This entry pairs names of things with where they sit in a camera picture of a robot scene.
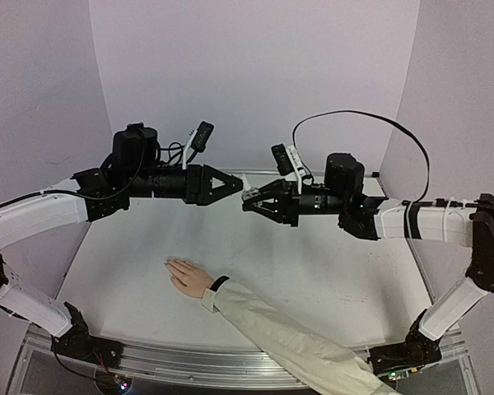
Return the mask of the white nail polish cap brush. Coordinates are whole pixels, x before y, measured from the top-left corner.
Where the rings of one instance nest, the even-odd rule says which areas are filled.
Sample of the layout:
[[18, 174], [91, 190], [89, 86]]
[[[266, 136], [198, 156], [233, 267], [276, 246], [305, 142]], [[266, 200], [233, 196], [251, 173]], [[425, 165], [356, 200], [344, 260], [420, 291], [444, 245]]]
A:
[[243, 184], [243, 189], [246, 191], [246, 190], [250, 190], [251, 189], [251, 186], [250, 186], [250, 183], [249, 183], [249, 180], [247, 179], [247, 176], [246, 174], [242, 174], [240, 176], [240, 179], [242, 181], [242, 184]]

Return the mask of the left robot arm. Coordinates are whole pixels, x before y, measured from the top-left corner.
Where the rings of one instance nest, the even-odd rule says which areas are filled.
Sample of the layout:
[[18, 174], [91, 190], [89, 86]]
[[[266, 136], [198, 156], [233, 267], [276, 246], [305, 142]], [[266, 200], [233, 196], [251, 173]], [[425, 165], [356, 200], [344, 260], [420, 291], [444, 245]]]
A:
[[131, 198], [179, 199], [200, 207], [238, 193], [241, 179], [209, 165], [195, 165], [214, 127], [202, 122], [176, 149], [179, 163], [163, 161], [157, 131], [143, 123], [115, 133], [101, 167], [83, 170], [45, 190], [0, 203], [0, 308], [61, 338], [65, 349], [84, 360], [95, 350], [80, 311], [23, 282], [5, 262], [8, 246], [64, 225], [92, 223], [128, 210]]

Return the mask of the forearm in beige sleeve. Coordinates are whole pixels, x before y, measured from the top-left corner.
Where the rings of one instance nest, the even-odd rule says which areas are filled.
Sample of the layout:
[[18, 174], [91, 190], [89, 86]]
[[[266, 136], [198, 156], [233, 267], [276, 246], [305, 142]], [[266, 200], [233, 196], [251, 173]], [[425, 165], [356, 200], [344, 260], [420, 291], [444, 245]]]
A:
[[320, 394], [395, 394], [351, 349], [300, 324], [232, 280], [207, 289], [203, 306], [221, 314], [260, 350]]

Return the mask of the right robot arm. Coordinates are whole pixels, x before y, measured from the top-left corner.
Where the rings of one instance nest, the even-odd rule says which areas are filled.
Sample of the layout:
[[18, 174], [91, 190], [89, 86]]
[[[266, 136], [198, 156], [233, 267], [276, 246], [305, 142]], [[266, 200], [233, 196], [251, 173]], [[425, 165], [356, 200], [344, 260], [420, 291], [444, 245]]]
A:
[[437, 342], [478, 301], [494, 293], [494, 197], [438, 198], [409, 202], [363, 193], [364, 166], [348, 153], [327, 157], [324, 181], [305, 184], [308, 175], [297, 151], [274, 154], [280, 179], [259, 188], [245, 183], [244, 211], [296, 227], [301, 216], [335, 215], [338, 226], [357, 239], [420, 239], [457, 244], [472, 252], [457, 281], [417, 320], [408, 341]]

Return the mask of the person's bare hand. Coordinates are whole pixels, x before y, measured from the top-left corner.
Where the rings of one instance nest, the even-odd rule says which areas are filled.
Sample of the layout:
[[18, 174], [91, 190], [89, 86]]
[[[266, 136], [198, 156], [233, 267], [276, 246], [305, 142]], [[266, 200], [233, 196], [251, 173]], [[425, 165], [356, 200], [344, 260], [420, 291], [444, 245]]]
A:
[[202, 299], [205, 291], [214, 283], [214, 279], [207, 272], [189, 261], [168, 259], [165, 266], [175, 288], [190, 298]]

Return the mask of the black wrist band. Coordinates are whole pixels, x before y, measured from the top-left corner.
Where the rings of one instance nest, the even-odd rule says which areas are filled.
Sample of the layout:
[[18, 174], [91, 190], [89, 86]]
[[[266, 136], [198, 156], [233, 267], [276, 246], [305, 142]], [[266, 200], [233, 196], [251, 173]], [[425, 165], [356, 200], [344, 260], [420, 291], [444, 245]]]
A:
[[228, 281], [230, 278], [228, 276], [220, 276], [219, 278], [217, 278], [211, 285], [211, 287], [209, 288], [209, 290], [213, 291], [213, 292], [217, 292], [219, 290], [219, 288], [226, 282]]

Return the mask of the aluminium front rail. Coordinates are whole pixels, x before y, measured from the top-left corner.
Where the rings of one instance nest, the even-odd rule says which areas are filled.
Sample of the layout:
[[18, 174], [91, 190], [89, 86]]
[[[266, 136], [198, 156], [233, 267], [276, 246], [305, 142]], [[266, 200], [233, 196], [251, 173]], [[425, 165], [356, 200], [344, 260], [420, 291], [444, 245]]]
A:
[[201, 346], [131, 337], [119, 341], [123, 345], [119, 364], [110, 372], [134, 379], [230, 390], [307, 388], [253, 346]]

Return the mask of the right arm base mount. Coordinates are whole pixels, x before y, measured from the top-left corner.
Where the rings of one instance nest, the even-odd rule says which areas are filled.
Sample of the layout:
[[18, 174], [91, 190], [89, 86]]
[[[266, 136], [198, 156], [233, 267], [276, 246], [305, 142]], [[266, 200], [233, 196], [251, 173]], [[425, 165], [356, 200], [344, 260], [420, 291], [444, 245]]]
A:
[[432, 341], [419, 332], [424, 313], [411, 325], [403, 342], [375, 346], [369, 350], [367, 362], [371, 363], [376, 376], [421, 368], [441, 360], [440, 338]]

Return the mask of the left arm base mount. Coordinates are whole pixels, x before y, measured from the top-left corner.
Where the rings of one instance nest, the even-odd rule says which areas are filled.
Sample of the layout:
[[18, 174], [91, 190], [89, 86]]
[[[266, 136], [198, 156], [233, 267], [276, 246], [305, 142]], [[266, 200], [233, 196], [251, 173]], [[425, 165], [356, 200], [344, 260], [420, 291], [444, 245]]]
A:
[[52, 340], [51, 351], [55, 351], [58, 356], [98, 364], [106, 369], [118, 368], [123, 344], [106, 337], [91, 335], [82, 313], [68, 302], [64, 302], [63, 305], [70, 313], [72, 326], [62, 336]]

